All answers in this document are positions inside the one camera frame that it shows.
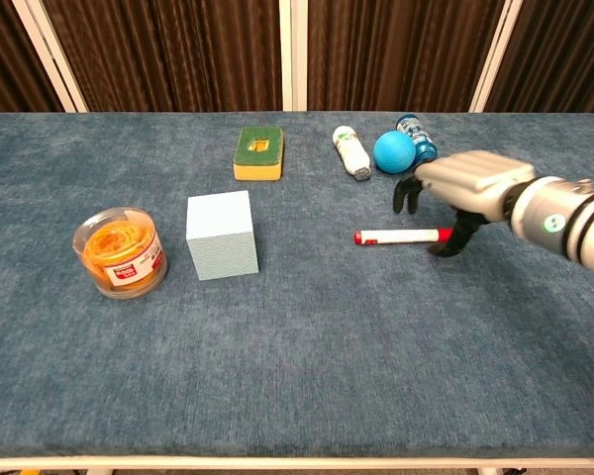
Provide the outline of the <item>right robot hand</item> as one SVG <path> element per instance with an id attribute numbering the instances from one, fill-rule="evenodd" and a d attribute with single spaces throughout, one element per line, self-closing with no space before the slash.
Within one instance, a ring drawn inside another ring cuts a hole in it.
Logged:
<path id="1" fill-rule="evenodd" d="M 472 150 L 424 162 L 405 174 L 395 186 L 393 211 L 404 207 L 414 214 L 423 190 L 447 202 L 456 222 L 450 238 L 435 243 L 428 252 L 439 257 L 459 254 L 480 227 L 502 222 L 505 196 L 536 178 L 534 167 L 497 153 Z"/>

